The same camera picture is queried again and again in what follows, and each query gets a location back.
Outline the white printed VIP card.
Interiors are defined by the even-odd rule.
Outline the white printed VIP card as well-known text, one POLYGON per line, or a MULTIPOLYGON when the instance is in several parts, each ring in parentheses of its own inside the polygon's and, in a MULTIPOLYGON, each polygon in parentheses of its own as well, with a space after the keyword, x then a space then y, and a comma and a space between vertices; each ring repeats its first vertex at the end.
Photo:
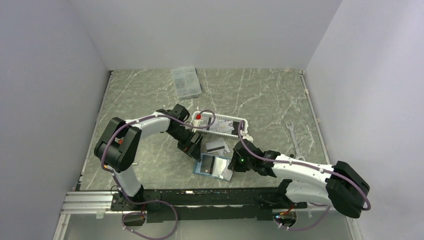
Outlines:
POLYGON ((230 149, 227 146, 221 146, 219 148, 219 150, 217 151, 217 153, 218 153, 219 156, 224 156, 225 154, 228 154, 230 152, 231 151, 230 151, 230 149))

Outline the blue card holder wallet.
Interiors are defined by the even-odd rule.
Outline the blue card holder wallet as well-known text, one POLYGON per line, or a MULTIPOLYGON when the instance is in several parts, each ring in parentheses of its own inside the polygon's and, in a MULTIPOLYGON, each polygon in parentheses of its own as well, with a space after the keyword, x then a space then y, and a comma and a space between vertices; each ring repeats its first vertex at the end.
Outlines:
POLYGON ((232 179, 233 171, 228 169, 229 158, 207 153, 202 153, 200 157, 200 162, 194 163, 193 174, 228 182, 232 179))

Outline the white plastic basket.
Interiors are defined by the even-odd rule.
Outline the white plastic basket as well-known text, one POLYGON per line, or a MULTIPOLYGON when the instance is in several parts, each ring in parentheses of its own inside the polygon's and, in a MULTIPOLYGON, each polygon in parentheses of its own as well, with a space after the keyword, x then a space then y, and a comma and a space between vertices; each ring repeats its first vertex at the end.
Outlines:
POLYGON ((240 123, 244 121, 245 123, 244 132, 249 134, 248 132, 249 124, 245 118, 223 115, 218 113, 213 114, 211 112, 206 112, 206 111, 203 113, 209 116, 208 125, 206 126, 205 129, 196 130, 196 131, 199 131, 203 134, 217 135, 217 136, 229 137, 229 138, 238 138, 239 135, 231 134, 231 131, 234 129, 233 121, 240 122, 240 123))

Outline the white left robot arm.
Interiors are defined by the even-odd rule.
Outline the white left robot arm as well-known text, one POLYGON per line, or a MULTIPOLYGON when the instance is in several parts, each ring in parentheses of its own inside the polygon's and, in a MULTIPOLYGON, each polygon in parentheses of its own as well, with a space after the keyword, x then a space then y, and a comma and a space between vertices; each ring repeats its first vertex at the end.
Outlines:
POLYGON ((153 114, 133 120, 112 118, 95 145, 93 154, 103 170, 110 172, 131 210, 144 203, 144 187, 132 167, 140 140, 153 134, 167 133, 177 140, 177 148, 200 161, 203 136, 186 127, 190 113, 182 105, 173 109, 158 109, 153 114))

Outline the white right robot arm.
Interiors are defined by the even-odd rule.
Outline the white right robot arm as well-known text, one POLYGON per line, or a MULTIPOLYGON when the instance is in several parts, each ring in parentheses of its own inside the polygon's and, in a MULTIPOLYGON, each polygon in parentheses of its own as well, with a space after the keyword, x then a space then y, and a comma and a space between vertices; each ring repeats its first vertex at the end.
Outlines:
POLYGON ((261 176, 281 178, 275 200, 282 208, 297 203, 314 203, 333 207, 353 219, 371 209, 367 198, 369 184, 344 161, 310 163, 278 151, 261 151, 244 139, 233 148, 228 167, 234 172, 253 170, 261 176))

